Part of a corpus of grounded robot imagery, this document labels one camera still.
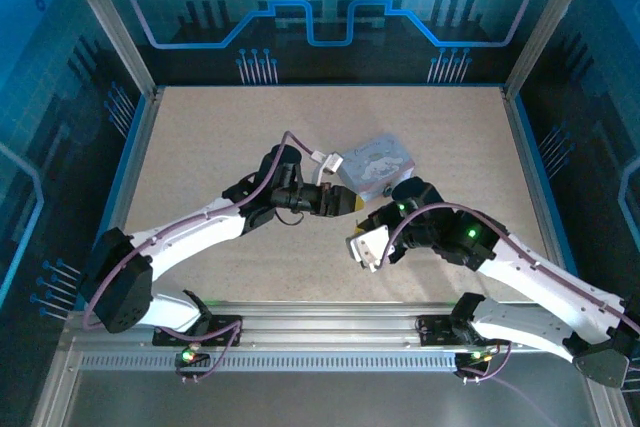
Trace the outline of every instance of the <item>beige board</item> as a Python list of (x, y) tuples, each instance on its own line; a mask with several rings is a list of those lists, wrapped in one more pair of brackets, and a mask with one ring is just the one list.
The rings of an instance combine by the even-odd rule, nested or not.
[[(127, 232), (207, 205), (257, 170), (287, 129), (325, 153), (393, 133), (412, 155), (415, 174), (445, 200), (484, 211), (545, 252), (500, 91), (489, 87), (167, 88)], [(304, 160), (308, 181), (313, 167)], [(187, 259), (165, 277), (206, 300), (454, 302), (464, 292), (525, 300), (428, 249), (411, 251), (375, 274), (362, 270), (349, 257), (345, 238), (356, 220), (385, 201), (340, 218), (307, 215), (298, 227), (274, 219)]]

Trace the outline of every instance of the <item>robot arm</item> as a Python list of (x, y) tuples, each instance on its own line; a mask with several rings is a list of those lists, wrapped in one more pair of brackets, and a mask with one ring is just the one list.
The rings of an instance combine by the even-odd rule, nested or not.
[[(502, 339), (525, 344), (572, 362), (604, 385), (622, 384), (638, 333), (621, 320), (638, 318), (635, 305), (567, 273), (484, 214), (461, 206), (454, 211), (433, 185), (418, 177), (399, 184), (392, 196), (393, 202), (370, 214), (347, 239), (351, 256), (363, 268), (380, 268), (390, 231), (404, 223), (388, 246), (390, 263), (409, 249), (431, 248), (449, 263), (499, 280), (539, 305), (509, 306), (465, 294), (451, 323), (466, 343)], [(411, 216), (430, 204), (441, 208)]]
[[(275, 146), (263, 158), (255, 174), (189, 216), (129, 236), (116, 228), (100, 237), (79, 281), (78, 289), (85, 299), (92, 299), (107, 276), (130, 257), (94, 307), (109, 332), (151, 325), (202, 335), (208, 331), (211, 317), (204, 303), (192, 292), (171, 292), (157, 282), (170, 268), (212, 245), (257, 229), (273, 219), (276, 208), (334, 217), (364, 206), (362, 199), (346, 187), (319, 181), (305, 183), (300, 152), (286, 145), (276, 162), (279, 148)], [(266, 186), (256, 194), (264, 182)]]

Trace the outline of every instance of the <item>blue wall panel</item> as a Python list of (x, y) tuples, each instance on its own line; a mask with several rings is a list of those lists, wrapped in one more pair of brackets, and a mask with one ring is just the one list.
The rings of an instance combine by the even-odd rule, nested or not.
[(0, 19), (0, 143), (44, 195), (29, 223), (34, 184), (0, 153), (0, 425), (13, 427), (30, 424), (69, 306), (42, 282), (75, 296), (43, 266), (86, 261), (135, 110), (123, 99), (139, 92), (85, 0), (0, 0)]
[(238, 85), (501, 82), (546, 0), (114, 2), (157, 82)]
[(578, 271), (620, 295), (640, 289), (637, 3), (574, 0), (522, 91)]

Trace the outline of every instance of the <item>gray box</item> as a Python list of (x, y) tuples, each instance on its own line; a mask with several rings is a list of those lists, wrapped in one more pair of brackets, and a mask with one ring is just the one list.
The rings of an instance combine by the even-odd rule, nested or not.
[(396, 185), (411, 177), (415, 167), (407, 150), (392, 134), (383, 134), (340, 155), (344, 158), (338, 169), (340, 179), (365, 202), (390, 195)]

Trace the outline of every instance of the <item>wire connector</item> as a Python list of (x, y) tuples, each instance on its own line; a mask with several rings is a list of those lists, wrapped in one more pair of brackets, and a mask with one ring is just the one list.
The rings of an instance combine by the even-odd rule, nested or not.
[(319, 164), (313, 173), (313, 181), (315, 185), (320, 185), (323, 173), (335, 174), (344, 161), (344, 158), (337, 152), (325, 155), (319, 150), (316, 150), (311, 154), (311, 159)]

